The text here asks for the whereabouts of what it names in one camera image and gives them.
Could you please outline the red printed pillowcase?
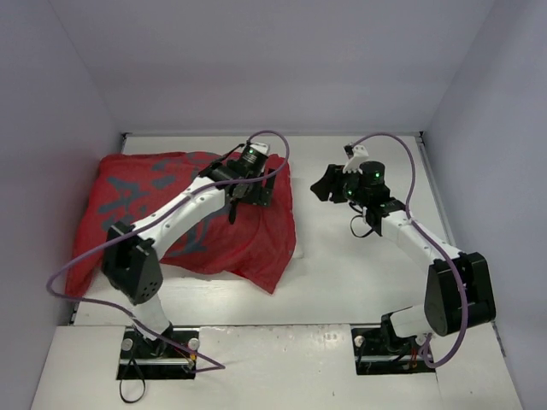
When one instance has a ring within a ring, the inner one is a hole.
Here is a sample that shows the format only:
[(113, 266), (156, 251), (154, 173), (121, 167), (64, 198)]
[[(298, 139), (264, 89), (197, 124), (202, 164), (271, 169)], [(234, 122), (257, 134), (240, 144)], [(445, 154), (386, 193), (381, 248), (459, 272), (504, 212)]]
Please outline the red printed pillowcase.
[[(104, 243), (115, 222), (136, 222), (167, 204), (216, 157), (204, 151), (104, 157), (76, 232), (73, 256)], [(291, 170), (278, 155), (269, 156), (266, 167), (280, 170), (269, 206), (242, 203), (233, 223), (228, 220), (230, 208), (224, 207), (178, 239), (162, 263), (202, 275), (230, 272), (273, 293), (297, 239)]]

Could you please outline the white pillow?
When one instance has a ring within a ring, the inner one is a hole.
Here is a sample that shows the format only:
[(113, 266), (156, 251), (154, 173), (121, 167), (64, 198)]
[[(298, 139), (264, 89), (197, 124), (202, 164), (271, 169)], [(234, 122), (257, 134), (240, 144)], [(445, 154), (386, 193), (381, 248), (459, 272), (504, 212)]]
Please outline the white pillow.
[(228, 278), (230, 280), (235, 278), (244, 279), (247, 281), (250, 281), (252, 284), (256, 286), (273, 286), (276, 287), (279, 281), (283, 278), (283, 275), (285, 271), (290, 267), (291, 263), (293, 261), (301, 260), (304, 257), (304, 250), (303, 246), (296, 242), (295, 248), (291, 253), (291, 258), (289, 259), (289, 262), (287, 266), (285, 267), (285, 270), (282, 273), (269, 273), (268, 275), (260, 274), (256, 275), (254, 274), (246, 274), (241, 272), (230, 272), (230, 271), (218, 271), (218, 272), (197, 272), (197, 271), (191, 271), (188, 269), (180, 268), (179, 275), (183, 278), (198, 278), (203, 280), (209, 280), (212, 278)]

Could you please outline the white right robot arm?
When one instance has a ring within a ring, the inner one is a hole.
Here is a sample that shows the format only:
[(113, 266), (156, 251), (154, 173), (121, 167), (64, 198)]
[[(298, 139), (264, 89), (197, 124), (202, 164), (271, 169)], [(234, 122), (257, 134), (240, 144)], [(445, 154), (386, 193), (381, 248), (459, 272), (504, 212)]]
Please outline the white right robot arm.
[(485, 257), (445, 243), (408, 216), (407, 206), (392, 196), (385, 184), (383, 163), (366, 161), (356, 173), (345, 173), (342, 166), (331, 164), (310, 189), (322, 202), (360, 207), (372, 231), (396, 244), (426, 273), (424, 302), (384, 315), (387, 335), (396, 339), (423, 339), (428, 334), (445, 337), (463, 326), (475, 327), (495, 319)]

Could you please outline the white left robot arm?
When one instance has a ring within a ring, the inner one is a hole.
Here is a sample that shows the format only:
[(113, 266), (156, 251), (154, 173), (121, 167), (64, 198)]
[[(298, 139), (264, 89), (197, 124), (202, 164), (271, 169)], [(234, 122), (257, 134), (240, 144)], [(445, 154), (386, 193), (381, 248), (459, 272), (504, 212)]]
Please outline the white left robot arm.
[(146, 327), (141, 334), (149, 343), (159, 334), (169, 337), (173, 329), (158, 296), (163, 283), (160, 260), (180, 237), (222, 208), (229, 209), (228, 220), (234, 223), (241, 202), (269, 204), (260, 199), (259, 182), (236, 182), (262, 177), (269, 150), (266, 143), (247, 143), (238, 159), (223, 156), (213, 161), (188, 188), (149, 216), (130, 225), (118, 221), (109, 228), (109, 241), (141, 230), (104, 250), (101, 271), (132, 304), (133, 314)]

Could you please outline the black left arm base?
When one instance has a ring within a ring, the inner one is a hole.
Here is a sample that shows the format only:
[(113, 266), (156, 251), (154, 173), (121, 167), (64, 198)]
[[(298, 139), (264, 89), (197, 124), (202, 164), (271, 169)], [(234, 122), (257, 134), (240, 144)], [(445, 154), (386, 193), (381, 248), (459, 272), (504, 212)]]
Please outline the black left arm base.
[(159, 341), (147, 342), (134, 328), (126, 327), (121, 341), (117, 380), (191, 380), (197, 358), (182, 348)]

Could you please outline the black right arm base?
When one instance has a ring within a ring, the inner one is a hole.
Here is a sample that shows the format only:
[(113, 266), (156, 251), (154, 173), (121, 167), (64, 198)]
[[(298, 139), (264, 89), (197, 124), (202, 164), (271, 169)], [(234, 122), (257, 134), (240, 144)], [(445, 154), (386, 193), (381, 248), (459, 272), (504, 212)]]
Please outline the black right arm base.
[(398, 337), (391, 314), (378, 324), (351, 325), (351, 338), (358, 376), (413, 375), (435, 373), (418, 353), (415, 337)]

